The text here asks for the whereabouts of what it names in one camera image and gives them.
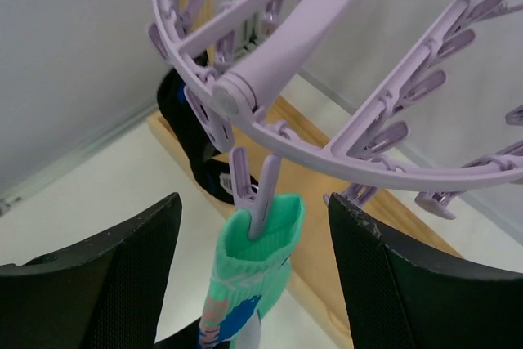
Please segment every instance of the wooden board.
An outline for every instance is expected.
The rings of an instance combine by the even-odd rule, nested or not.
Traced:
[[[281,97],[272,105],[267,115],[267,122],[274,123],[280,119],[286,119],[288,125],[305,141],[324,146],[329,140],[314,124]],[[148,122],[158,141],[185,173],[192,177],[189,161],[162,115],[159,112],[152,114]],[[269,152],[236,129],[235,138],[236,145],[245,146],[247,149],[249,166],[252,174],[257,177],[263,160]],[[226,154],[221,154],[217,158],[227,160]],[[345,181],[313,172],[288,160],[282,162],[276,188],[276,192],[279,194],[298,193],[302,195],[307,209],[302,239],[292,256],[293,275],[288,290],[331,339],[344,349],[353,348],[353,345],[330,239],[327,208],[322,195],[345,188]],[[234,207],[229,204],[219,202],[205,192],[203,194],[224,218],[228,218],[234,212]],[[456,251],[441,237],[386,190],[380,191],[367,204],[365,211],[407,235],[458,256]]]

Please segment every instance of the mint green sock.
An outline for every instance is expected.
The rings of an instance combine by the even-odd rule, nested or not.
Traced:
[[[305,219],[300,195],[276,195],[260,238],[248,238],[251,215],[238,210],[218,236],[214,267],[200,321],[199,349],[233,340],[257,312],[263,317],[284,291],[288,258]]]

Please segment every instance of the gray wall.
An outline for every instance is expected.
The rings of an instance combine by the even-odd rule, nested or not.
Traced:
[[[154,102],[152,18],[150,0],[0,0],[0,195]]]

